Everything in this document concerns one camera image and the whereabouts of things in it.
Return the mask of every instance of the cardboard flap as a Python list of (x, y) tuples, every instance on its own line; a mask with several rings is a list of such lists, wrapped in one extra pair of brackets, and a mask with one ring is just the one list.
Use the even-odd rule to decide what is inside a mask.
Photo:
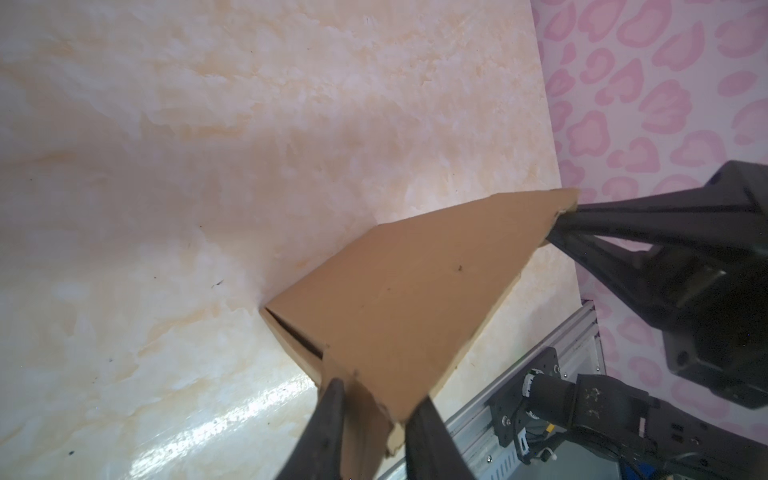
[(372, 228), (267, 304), (405, 424), (578, 190), (496, 194)]

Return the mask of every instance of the cardboard box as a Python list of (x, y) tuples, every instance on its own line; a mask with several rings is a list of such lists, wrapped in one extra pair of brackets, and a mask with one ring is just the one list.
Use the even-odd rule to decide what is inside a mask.
[(515, 285), (576, 189), (496, 194), (373, 227), (262, 317), (323, 387), (347, 392), (342, 474), (371, 478)]

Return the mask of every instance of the black mounting plate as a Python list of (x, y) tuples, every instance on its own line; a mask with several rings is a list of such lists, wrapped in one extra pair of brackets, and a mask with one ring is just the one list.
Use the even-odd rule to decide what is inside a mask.
[[(551, 346), (544, 348), (489, 399), (488, 407), (491, 409), (493, 430), (498, 437), (498, 444), (502, 448), (512, 443), (515, 436), (532, 420), (525, 411), (518, 409), (523, 396), (523, 380), (531, 369), (538, 369), (545, 375), (560, 378), (558, 351)], [(515, 418), (512, 418), (516, 409), (518, 413)], [(509, 425), (504, 425), (505, 418), (509, 419)]]

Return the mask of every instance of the pink leopard print fabric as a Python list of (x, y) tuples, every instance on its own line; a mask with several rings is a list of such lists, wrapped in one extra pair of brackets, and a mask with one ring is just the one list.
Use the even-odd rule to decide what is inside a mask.
[[(532, 0), (563, 185), (581, 202), (698, 187), (768, 164), (768, 0)], [(623, 242), (630, 248), (632, 242)], [(750, 411), (669, 373), (661, 334), (585, 270), (609, 375), (768, 443)]]

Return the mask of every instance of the beige table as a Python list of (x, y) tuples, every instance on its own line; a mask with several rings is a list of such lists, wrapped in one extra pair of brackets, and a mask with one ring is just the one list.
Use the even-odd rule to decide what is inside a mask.
[[(271, 478), (316, 393), (257, 307), (376, 223), (560, 185), (526, 0), (0, 19), (4, 478)], [(540, 249), (441, 413), (576, 308)]]

